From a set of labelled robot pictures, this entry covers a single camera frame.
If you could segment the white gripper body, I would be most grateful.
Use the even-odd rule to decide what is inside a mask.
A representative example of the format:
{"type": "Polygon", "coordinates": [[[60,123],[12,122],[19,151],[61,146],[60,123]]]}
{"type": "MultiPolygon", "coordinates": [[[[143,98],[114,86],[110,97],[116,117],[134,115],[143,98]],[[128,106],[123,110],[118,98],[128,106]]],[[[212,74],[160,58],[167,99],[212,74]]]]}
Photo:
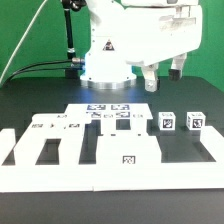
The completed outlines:
{"type": "Polygon", "coordinates": [[[202,37],[202,8],[186,5],[127,8],[120,49],[128,64],[147,66],[198,49],[202,37]]]}

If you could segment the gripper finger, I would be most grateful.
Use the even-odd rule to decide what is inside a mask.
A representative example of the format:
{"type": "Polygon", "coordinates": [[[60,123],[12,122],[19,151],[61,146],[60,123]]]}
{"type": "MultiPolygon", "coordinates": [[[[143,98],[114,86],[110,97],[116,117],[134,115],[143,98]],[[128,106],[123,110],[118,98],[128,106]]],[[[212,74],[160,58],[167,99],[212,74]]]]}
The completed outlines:
{"type": "Polygon", "coordinates": [[[171,68],[168,71],[171,81],[178,81],[182,78],[182,70],[187,59],[187,54],[175,56],[172,60],[171,68]]]}
{"type": "Polygon", "coordinates": [[[158,64],[152,64],[141,68],[145,79],[145,90],[155,92],[158,90],[159,79],[157,76],[158,64]]]}

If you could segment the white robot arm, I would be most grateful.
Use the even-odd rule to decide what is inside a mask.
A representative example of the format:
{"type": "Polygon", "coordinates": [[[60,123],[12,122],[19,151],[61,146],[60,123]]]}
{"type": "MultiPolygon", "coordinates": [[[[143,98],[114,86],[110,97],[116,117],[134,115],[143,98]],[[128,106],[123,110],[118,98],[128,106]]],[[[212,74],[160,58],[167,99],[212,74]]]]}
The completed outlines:
{"type": "Polygon", "coordinates": [[[136,82],[141,69],[145,89],[159,87],[159,63],[170,59],[169,78],[182,77],[187,54],[202,39],[199,0],[86,0],[90,12],[91,47],[85,54],[81,84],[119,89],[136,82]]]}

